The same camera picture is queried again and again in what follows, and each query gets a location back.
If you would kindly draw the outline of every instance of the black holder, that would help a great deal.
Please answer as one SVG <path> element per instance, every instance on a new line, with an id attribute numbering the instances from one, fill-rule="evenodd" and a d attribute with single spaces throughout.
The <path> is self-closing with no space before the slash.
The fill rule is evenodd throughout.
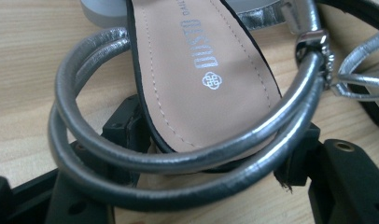
<path id="1" fill-rule="evenodd" d="M 311 125 L 301 143 L 274 175 L 282 186 L 304 186 L 316 223 L 379 223 L 379 169 L 360 147 L 341 140 L 318 141 Z M 102 136 L 142 153 L 150 134 L 136 96 L 127 98 L 103 127 Z M 135 188 L 139 174 L 98 160 L 81 144 L 72 149 L 106 179 Z M 11 189 L 0 176 L 0 223 L 115 223 L 114 210 L 85 196 L 58 170 Z"/>

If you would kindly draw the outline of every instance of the tan insole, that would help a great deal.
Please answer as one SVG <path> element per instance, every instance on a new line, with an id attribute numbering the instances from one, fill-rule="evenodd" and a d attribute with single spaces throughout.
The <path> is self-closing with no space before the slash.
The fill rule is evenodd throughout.
<path id="1" fill-rule="evenodd" d="M 267 64 L 219 0 L 133 0 L 133 8 L 147 109 L 174 151 L 244 132 L 280 100 Z"/>

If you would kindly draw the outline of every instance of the brand logo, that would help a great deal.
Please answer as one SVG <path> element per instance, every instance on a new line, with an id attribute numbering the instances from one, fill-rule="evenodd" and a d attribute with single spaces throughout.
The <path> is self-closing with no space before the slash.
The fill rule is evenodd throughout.
<path id="1" fill-rule="evenodd" d="M 189 44 L 195 67 L 202 69 L 218 66 L 218 61 L 213 55 L 214 51 L 209 45 L 209 38 L 205 35 L 201 22 L 188 20 L 180 22 L 180 25 Z"/>
<path id="2" fill-rule="evenodd" d="M 219 85 L 222 83 L 222 78 L 221 76 L 213 73 L 213 72 L 208 72 L 204 74 L 204 78 L 202 79 L 202 83 L 210 88 L 211 90 L 216 90 L 218 89 Z"/>

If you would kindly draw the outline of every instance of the silver strap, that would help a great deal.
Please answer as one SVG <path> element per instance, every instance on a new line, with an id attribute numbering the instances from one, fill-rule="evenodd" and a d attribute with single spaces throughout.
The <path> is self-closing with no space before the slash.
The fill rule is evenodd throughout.
<path id="1" fill-rule="evenodd" d="M 379 100 L 379 94 L 361 94 L 350 91 L 348 84 L 379 88 L 379 77 L 375 73 L 352 74 L 355 69 L 372 53 L 379 50 L 379 33 L 355 48 L 342 63 L 338 75 L 331 82 L 331 89 L 338 96 L 359 101 Z"/>
<path id="2" fill-rule="evenodd" d="M 268 6 L 237 12 L 239 19 L 247 30 L 259 30 L 285 21 L 280 9 L 281 2 L 279 0 L 269 2 L 272 3 Z"/>
<path id="3" fill-rule="evenodd" d="M 315 20 L 301 23 L 301 31 L 320 29 L 315 3 L 295 0 L 299 10 Z M 55 83 L 56 102 L 49 117 L 49 145 L 52 155 L 67 177 L 84 193 L 104 203 L 135 210 L 177 210 L 211 203 L 248 188 L 275 170 L 302 139 L 315 113 L 324 85 L 319 75 L 327 67 L 323 57 L 324 41 L 305 38 L 299 50 L 301 58 L 298 75 L 281 102 L 265 116 L 257 127 L 204 150 L 163 155 L 134 153 L 99 136 L 82 118 L 76 96 L 83 83 L 110 56 L 129 47 L 128 33 L 123 28 L 104 30 L 75 46 L 58 69 Z M 312 50 L 303 50 L 308 46 Z M 90 153 L 99 159 L 137 173 L 178 174 L 207 169 L 240 155 L 261 143 L 280 129 L 274 140 L 236 170 L 219 179 L 183 189 L 133 189 L 106 181 L 84 166 L 67 142 L 67 128 Z"/>

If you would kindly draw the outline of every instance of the stitching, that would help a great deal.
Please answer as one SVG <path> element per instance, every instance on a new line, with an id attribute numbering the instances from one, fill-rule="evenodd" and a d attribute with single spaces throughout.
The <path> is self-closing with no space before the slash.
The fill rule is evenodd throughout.
<path id="1" fill-rule="evenodd" d="M 247 54 L 247 58 L 248 58 L 248 60 L 251 62 L 251 64 L 253 64 L 254 69 L 256 70 L 257 75 L 259 76 L 260 82 L 261 82 L 261 84 L 262 84 L 262 86 L 263 86 L 263 89 L 264 89 L 264 91 L 265 91 L 266 98 L 267 98 L 267 100 L 268 100 L 268 107 L 269 107 L 269 109 L 271 110 L 271 99 L 270 99 L 270 97 L 269 97 L 268 90 L 266 89 L 266 86 L 265 86 L 265 84 L 264 84 L 264 82 L 263 82 L 263 79 L 262 79 L 262 77 L 261 77 L 260 71 L 257 69 L 256 65 L 254 64 L 253 59 L 251 59 L 250 54 L 247 53 L 247 50 L 245 49 L 245 46 L 243 46 L 243 44 L 241 43 L 241 41 L 240 41 L 239 37 L 237 36 L 237 34 L 233 31 L 233 29 L 231 28 L 231 26 L 228 24 L 227 19 L 222 15 L 221 11 L 220 11 L 220 10 L 217 8 L 217 6 L 212 2 L 212 0 L 209 0 L 209 2 L 210 2 L 210 4 L 213 5 L 213 7 L 215 7 L 216 11 L 219 13 L 219 15 L 221 16 L 221 18 L 225 21 L 225 24 L 227 24 L 228 28 L 230 28 L 230 30 L 231 30 L 233 36 L 236 38 L 236 40 L 238 41 L 239 45 L 242 47 L 243 52 L 244 52 L 245 54 Z"/>
<path id="2" fill-rule="evenodd" d="M 175 128 L 173 128 L 170 123 L 169 123 L 169 120 L 166 118 L 163 110 L 162 110 L 162 106 L 161 106 L 161 101 L 160 101 L 160 96 L 158 94 L 158 90 L 157 90 L 157 86 L 156 86 L 156 82 L 155 82 L 155 75 L 154 75 L 154 66 L 153 66 L 153 57 L 152 57 L 152 47 L 151 47 L 151 37 L 149 35 L 149 29 L 148 29 L 148 19 L 147 19 L 147 15 L 146 15 L 146 11 L 143 7 L 141 7 L 142 9 L 142 12 L 143 12 L 143 18 L 144 18 L 144 22 L 146 23 L 146 31 L 147 31 L 147 39 L 148 39 L 148 53 L 149 53 L 149 59 L 150 59 L 150 72 L 151 72 L 151 75 L 152 75 L 152 85 L 153 85 L 153 88 L 154 88 L 154 94 L 157 98 L 157 102 L 158 102 L 158 106 L 160 108 L 160 112 L 163 116 L 163 119 L 166 123 L 166 125 L 169 127 L 170 130 L 172 130 L 173 134 L 178 137 L 183 143 L 185 144 L 188 144 L 188 145 L 191 145 L 192 147 L 201 147 L 201 146 L 197 146 L 187 140 L 185 140 L 183 138 L 183 136 L 181 136 L 180 134 L 177 133 L 177 131 L 175 130 Z"/>

